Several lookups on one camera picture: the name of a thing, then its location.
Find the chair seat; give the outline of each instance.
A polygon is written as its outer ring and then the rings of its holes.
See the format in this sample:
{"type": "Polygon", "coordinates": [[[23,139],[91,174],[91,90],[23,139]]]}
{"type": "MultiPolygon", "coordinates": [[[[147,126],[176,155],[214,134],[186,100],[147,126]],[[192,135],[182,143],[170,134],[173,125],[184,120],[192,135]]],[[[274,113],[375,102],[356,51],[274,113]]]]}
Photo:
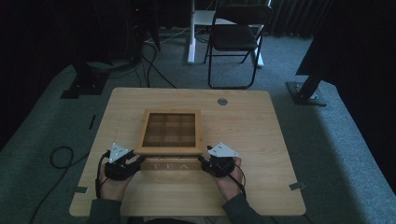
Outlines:
{"type": "Polygon", "coordinates": [[[217,25],[213,31],[213,47],[217,50],[254,50],[256,36],[246,25],[217,25]]]}

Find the chair leg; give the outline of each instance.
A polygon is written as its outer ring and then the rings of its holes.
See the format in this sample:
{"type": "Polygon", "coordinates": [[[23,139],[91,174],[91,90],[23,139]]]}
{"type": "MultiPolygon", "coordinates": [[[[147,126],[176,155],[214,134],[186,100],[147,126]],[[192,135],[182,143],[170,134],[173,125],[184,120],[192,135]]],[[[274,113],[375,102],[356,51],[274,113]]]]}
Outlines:
{"type": "Polygon", "coordinates": [[[209,70],[207,72],[207,85],[209,85],[209,87],[213,89],[214,87],[213,87],[213,85],[210,82],[210,78],[212,76],[212,50],[213,50],[213,46],[212,45],[210,45],[210,46],[208,45],[207,48],[209,49],[209,70]]]}
{"type": "Polygon", "coordinates": [[[245,55],[245,57],[244,57],[244,60],[242,60],[242,62],[241,62],[241,63],[244,63],[244,62],[245,62],[245,60],[247,59],[247,57],[248,57],[249,53],[250,53],[250,51],[248,51],[248,52],[247,52],[247,54],[246,54],[246,55],[245,55]]]}
{"type": "Polygon", "coordinates": [[[253,84],[254,78],[256,77],[256,70],[257,70],[257,65],[259,64],[261,49],[262,49],[262,37],[260,38],[259,46],[257,47],[257,55],[256,55],[255,62],[254,62],[253,76],[251,77],[251,81],[250,81],[250,84],[248,85],[248,87],[250,87],[253,84]]]}
{"type": "Polygon", "coordinates": [[[210,45],[210,37],[209,37],[209,39],[207,40],[206,53],[205,53],[204,63],[206,63],[207,52],[209,51],[209,45],[210,45]]]}

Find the wooden tray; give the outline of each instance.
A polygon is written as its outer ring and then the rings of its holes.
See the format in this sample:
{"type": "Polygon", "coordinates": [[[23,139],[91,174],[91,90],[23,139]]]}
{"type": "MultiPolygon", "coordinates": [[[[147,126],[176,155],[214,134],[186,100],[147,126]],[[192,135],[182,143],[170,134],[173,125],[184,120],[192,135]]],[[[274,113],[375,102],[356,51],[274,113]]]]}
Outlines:
{"type": "Polygon", "coordinates": [[[201,111],[147,109],[134,153],[146,156],[142,170],[201,169],[201,111]]]}

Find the hand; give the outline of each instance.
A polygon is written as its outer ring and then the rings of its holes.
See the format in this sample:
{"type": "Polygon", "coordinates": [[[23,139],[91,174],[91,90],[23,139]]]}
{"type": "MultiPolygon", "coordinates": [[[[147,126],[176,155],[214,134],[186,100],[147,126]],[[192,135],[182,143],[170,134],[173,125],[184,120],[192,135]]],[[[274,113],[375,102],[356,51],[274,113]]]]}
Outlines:
{"type": "Polygon", "coordinates": [[[103,199],[114,201],[122,201],[125,190],[128,187],[134,176],[130,176],[125,180],[112,180],[105,176],[105,165],[103,164],[100,169],[99,180],[101,183],[100,193],[103,199]]]}
{"type": "MultiPolygon", "coordinates": [[[[233,161],[235,162],[235,165],[241,167],[242,160],[240,158],[233,158],[233,161]]],[[[235,166],[230,175],[235,178],[239,183],[242,182],[243,175],[238,167],[235,166]]],[[[229,176],[224,176],[220,178],[213,176],[213,179],[215,180],[216,185],[219,188],[220,194],[225,199],[225,201],[229,201],[231,198],[241,193],[241,189],[239,188],[239,186],[229,176]]]]}

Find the sleeve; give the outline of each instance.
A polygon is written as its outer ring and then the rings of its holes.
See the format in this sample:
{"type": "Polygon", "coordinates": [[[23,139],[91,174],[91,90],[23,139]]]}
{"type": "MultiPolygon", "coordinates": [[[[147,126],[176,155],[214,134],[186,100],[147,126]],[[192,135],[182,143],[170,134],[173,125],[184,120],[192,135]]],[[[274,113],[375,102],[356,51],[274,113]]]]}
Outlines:
{"type": "Polygon", "coordinates": [[[92,201],[90,217],[87,223],[120,224],[121,202],[106,199],[95,199],[92,201]]]}
{"type": "Polygon", "coordinates": [[[242,194],[233,197],[222,207],[233,224],[263,223],[262,216],[250,207],[247,199],[242,194]]]}

